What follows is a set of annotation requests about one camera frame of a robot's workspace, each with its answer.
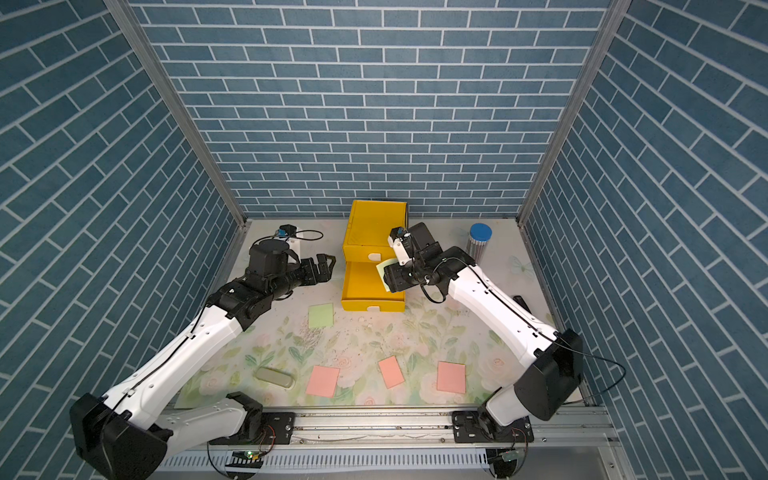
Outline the translucent green eraser block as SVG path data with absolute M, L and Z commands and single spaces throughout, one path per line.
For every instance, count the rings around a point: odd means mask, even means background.
M 260 367 L 255 371 L 254 377 L 284 389 L 291 389 L 294 385 L 294 379 L 290 374 L 273 368 Z

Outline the right pink sticky note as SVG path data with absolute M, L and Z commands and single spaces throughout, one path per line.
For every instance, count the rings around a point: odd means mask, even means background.
M 466 366 L 440 361 L 437 364 L 436 389 L 441 392 L 466 393 Z

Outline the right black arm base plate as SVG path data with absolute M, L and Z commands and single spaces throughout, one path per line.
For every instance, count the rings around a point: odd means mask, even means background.
M 450 415 L 456 443 L 509 443 L 534 441 L 530 419 L 523 417 L 503 426 L 482 409 L 457 410 Z

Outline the pink sticky note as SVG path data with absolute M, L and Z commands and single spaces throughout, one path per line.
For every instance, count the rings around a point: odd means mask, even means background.
M 309 377 L 306 394 L 332 398 L 335 394 L 340 370 L 335 367 L 314 366 Z
M 378 367 L 387 389 L 392 389 L 405 382 L 404 375 L 395 356 L 379 361 Z
M 466 366 L 440 361 L 437 364 L 436 389 L 441 392 L 466 393 Z

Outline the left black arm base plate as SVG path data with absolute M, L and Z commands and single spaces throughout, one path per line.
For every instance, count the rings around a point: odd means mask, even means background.
M 238 432 L 211 441 L 212 445 L 288 445 L 293 435 L 294 412 L 262 412 L 259 421 L 246 419 Z

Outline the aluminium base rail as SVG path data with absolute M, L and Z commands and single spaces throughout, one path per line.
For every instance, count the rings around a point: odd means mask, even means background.
M 475 445 L 490 448 L 523 446 L 592 447 L 617 443 L 618 435 L 607 413 L 597 407 L 565 407 L 549 421 L 531 418 L 534 441 L 525 444 L 456 443 L 451 413 L 469 407 L 383 408 L 266 408 L 249 413 L 233 400 L 187 410 L 165 410 L 155 419 L 131 417 L 132 424 L 151 433 L 168 430 L 171 455 L 240 430 L 246 419 L 259 421 L 262 412 L 294 412 L 296 420 L 288 445 L 294 448 L 417 448 L 440 445 Z M 267 449 L 265 445 L 217 445 L 240 449 Z

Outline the black stapler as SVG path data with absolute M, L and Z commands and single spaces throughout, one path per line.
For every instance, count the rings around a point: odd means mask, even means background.
M 526 310 L 527 312 L 531 312 L 531 310 L 530 310 L 530 308 L 529 308 L 528 304 L 526 303 L 526 301 L 524 300 L 524 298 L 523 298 L 522 296 L 520 296 L 520 295 L 514 295 L 514 296 L 513 296 L 513 300 L 514 300 L 514 301 L 515 301 L 517 304 L 519 304 L 519 305 L 520 305 L 520 306 L 521 306 L 521 307 L 522 307 L 524 310 Z

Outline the middle pink sticky note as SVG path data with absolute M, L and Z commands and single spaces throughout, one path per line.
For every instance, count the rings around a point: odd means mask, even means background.
M 379 361 L 378 367 L 387 389 L 392 389 L 405 382 L 404 375 L 395 356 Z

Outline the left pink sticky note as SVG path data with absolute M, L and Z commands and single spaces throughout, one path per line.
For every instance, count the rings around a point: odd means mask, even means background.
M 340 370 L 335 367 L 314 366 L 309 377 L 306 394 L 332 398 L 335 394 Z

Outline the yellow three-drawer cabinet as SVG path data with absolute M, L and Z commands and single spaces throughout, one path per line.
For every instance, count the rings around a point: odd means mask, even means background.
M 405 202 L 353 201 L 342 244 L 346 268 L 341 305 L 345 311 L 405 311 L 405 293 L 387 291 L 377 266 L 396 259 L 389 236 L 393 228 L 406 225 Z

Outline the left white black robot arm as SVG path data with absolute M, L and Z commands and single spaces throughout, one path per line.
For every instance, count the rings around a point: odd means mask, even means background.
M 172 455 L 212 440 L 262 440 L 262 404 L 232 392 L 210 406 L 165 413 L 174 395 L 273 303 L 331 280 L 335 257 L 299 258 L 288 242 L 251 246 L 244 275 L 211 294 L 196 318 L 145 365 L 70 408 L 76 454 L 107 479 L 146 479 Z

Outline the blue-capped striped cylinder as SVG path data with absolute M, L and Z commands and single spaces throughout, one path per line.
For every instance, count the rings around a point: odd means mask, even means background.
M 474 223 L 470 227 L 466 251 L 476 263 L 481 261 L 491 237 L 492 229 L 485 223 Z

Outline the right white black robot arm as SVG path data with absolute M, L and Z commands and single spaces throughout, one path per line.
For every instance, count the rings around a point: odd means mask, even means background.
M 392 293 L 418 286 L 437 288 L 477 315 L 515 354 L 524 368 L 512 384 L 496 391 L 481 407 L 499 427 L 534 416 L 548 421 L 583 379 L 583 340 L 542 322 L 499 289 L 475 260 L 459 247 L 442 249 L 424 223 L 390 231 L 397 262 L 383 268 L 382 282 Z

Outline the green sticky note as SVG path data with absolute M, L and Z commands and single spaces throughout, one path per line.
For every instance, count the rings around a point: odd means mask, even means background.
M 398 264 L 399 264 L 399 261 L 396 258 L 390 258 L 376 265 L 377 272 L 383 282 L 385 282 L 385 269 L 390 265 L 398 265 Z
M 313 305 L 308 309 L 310 329 L 328 328 L 334 325 L 334 306 L 331 303 Z

